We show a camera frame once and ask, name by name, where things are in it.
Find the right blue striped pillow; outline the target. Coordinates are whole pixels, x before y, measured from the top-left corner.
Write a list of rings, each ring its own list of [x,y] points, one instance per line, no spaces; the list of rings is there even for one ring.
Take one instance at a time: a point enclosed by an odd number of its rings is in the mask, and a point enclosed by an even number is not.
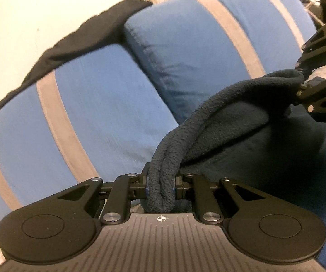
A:
[[[291,69],[314,24],[299,0],[169,0],[124,32],[178,123],[236,82]]]

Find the black garment behind pillows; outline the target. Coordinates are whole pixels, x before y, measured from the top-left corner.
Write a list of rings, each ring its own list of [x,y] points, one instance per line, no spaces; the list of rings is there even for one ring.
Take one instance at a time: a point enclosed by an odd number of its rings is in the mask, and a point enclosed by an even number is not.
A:
[[[99,48],[122,43],[126,21],[132,15],[151,6],[152,3],[149,1],[124,0],[83,22],[76,31],[68,34],[41,55],[21,85],[0,100],[0,110],[18,94],[59,66]]]

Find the dark blue fleece garment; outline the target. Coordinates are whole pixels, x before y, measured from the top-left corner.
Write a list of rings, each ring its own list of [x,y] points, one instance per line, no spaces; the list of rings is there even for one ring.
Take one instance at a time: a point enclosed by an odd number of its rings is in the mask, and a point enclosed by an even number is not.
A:
[[[167,134],[151,160],[147,212],[183,212],[179,173],[231,177],[317,214],[326,225],[326,123],[295,105],[307,75],[295,69],[233,84]],[[326,267],[326,244],[319,261]]]

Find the blue striped pillow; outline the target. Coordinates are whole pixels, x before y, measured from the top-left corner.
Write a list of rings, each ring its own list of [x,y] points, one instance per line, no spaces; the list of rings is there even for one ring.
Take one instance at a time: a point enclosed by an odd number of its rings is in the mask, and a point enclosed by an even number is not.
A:
[[[169,0],[124,32],[178,123],[236,82],[291,69],[314,24],[299,0]]]
[[[125,47],[64,64],[0,110],[0,221],[89,178],[140,172],[176,126]]]

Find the left blue striped pillow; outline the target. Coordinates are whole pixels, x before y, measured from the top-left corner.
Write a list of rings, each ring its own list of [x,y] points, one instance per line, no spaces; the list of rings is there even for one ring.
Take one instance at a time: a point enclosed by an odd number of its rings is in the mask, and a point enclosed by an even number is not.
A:
[[[64,64],[0,110],[0,221],[89,178],[140,172],[176,126],[125,47]]]

